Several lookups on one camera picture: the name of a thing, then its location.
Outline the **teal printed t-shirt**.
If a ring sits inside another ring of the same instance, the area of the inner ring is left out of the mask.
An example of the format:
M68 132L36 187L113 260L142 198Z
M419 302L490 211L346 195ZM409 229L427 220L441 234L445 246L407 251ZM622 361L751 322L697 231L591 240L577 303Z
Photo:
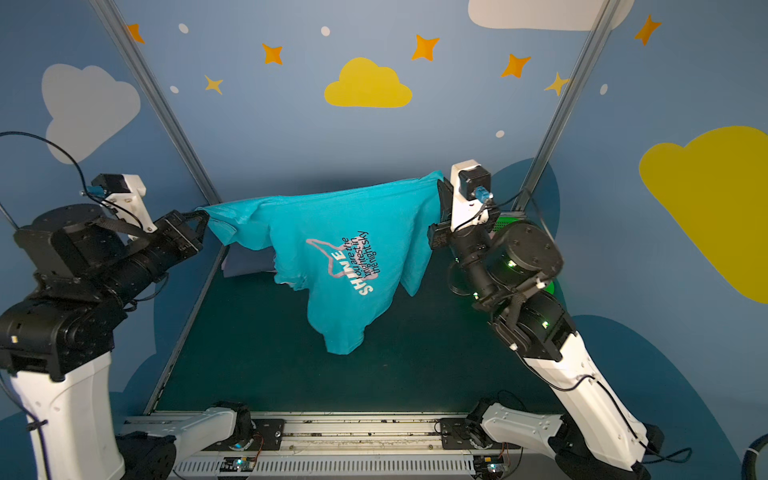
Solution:
M274 196L206 207L225 245L275 251L275 281L309 293L307 317L331 354L347 355L391 305L397 288L415 295L440 219L435 171L351 190Z

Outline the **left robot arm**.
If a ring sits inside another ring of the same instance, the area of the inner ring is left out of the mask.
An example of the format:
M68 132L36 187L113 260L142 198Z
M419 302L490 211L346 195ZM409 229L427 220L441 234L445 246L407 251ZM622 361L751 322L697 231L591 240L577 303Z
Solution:
M172 211L152 232L93 205L60 207L16 231L36 289L1 317L2 389L26 415L42 479L165 479L214 444L243 448L250 411L220 402L167 427L118 435L109 396L115 329L202 247L204 211Z

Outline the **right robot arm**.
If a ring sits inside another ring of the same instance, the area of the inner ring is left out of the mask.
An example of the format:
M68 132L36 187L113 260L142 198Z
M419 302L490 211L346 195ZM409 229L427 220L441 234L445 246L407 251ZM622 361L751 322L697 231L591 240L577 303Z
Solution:
M497 229L500 208L485 187L465 194L443 179L437 191L431 247L451 249L474 308L488 314L495 334L565 409L537 414L483 399L465 419L473 445L545 455L571 479L650 478L644 460L658 454L664 435L617 398L571 315L548 292L564 259L546 225L520 216Z

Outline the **green plastic laundry basket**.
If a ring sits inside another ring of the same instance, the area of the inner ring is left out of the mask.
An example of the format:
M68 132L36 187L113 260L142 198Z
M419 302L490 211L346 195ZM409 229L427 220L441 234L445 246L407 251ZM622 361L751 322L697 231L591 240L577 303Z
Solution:
M531 282L550 293L550 284L562 270L563 257L548 230L520 212L502 213L493 227L493 245L501 252L500 279L520 288Z

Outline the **folded grey-blue t-shirt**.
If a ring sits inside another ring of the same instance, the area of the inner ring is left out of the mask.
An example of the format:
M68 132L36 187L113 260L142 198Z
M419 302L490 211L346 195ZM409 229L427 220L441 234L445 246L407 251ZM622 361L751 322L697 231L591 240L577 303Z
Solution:
M228 248L221 270L225 278L263 272L275 273L275 257L276 252L272 247L251 250L234 243Z

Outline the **right green circuit board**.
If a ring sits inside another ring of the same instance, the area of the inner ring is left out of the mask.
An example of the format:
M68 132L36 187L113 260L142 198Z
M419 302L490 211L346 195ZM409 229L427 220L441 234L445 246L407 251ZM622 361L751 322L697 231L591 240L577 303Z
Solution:
M507 465L495 456L474 456L473 469L473 479L498 480L507 473Z

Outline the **green circuit board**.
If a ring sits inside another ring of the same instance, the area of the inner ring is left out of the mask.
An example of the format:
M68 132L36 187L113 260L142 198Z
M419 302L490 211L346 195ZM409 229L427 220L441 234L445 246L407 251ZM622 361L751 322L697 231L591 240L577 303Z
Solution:
M257 460L255 457L225 457L220 464L220 473L250 473L253 472Z
M495 456L474 456L473 469L473 479L498 480L507 473L507 465Z

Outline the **left green circuit board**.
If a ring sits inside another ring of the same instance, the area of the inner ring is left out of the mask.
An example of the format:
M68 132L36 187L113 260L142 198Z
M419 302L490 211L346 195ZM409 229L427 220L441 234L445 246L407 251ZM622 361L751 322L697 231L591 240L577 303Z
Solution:
M257 460L255 457L225 457L220 464L220 473L250 473L253 472Z

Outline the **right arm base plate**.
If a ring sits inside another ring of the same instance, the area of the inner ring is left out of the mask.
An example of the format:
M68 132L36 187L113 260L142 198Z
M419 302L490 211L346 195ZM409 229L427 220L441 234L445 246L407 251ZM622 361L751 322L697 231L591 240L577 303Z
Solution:
M443 450L519 451L521 447L513 443L494 441L480 426L466 418L444 417L433 425Z

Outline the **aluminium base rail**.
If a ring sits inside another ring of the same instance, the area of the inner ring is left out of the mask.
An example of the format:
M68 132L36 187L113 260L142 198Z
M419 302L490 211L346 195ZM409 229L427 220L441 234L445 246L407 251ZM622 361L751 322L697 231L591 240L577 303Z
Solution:
M443 450L434 423L444 417L477 423L494 441L519 445L519 451ZM279 451L205 451L219 441L251 438L253 418L284 419ZM254 412L210 408L204 412L160 412L126 420L126 434L174 435L178 451L168 469L171 479L352 479L364 477L472 478L474 456L499 457L510 477L528 454L544 456L573 479L606 479L607 468L628 472L634 463L606 458L607 446L591 452L575 423L564 415L543 415L498 403L481 413L456 416L439 412ZM250 473L220 473L225 457L255 457Z

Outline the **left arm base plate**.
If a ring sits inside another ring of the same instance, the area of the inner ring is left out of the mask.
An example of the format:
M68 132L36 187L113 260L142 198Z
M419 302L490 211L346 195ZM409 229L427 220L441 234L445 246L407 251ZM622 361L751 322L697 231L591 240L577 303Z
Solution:
M233 443L229 440L219 441L205 448L205 451L264 452L280 450L285 428L284 419L253 418L251 424L250 439L240 443Z

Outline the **aluminium right corner post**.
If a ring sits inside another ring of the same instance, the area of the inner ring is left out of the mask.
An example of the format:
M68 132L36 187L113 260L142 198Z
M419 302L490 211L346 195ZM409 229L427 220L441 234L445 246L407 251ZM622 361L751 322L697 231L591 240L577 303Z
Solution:
M612 23L620 5L620 0L604 1L598 10L596 20L571 72L570 81L564 86L546 134L521 184L519 196L513 203L513 211L525 211L532 201L533 192L555 152L581 92L611 34Z

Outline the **aluminium corner post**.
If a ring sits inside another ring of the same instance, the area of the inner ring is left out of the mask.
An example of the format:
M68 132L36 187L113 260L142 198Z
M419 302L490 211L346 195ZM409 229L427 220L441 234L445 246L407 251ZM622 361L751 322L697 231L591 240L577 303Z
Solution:
M133 39L128 25L124 23L116 2L89 0L88 3L141 87L198 189L209 204L220 203L221 196L142 55L138 43Z
M570 81L564 86L546 134L521 184L519 196L513 203L513 211L525 211L532 201L533 192L555 152L581 92L611 34L612 23L620 5L620 0L604 1L598 10L596 20L571 72Z

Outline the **aluminium left corner post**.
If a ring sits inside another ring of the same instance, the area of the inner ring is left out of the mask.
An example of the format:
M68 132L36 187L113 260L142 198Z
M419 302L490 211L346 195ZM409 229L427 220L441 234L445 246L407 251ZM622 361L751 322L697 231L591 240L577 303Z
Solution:
M88 3L141 87L198 189L209 204L220 203L221 196L142 55L138 43L133 39L128 25L124 23L116 2L89 0Z

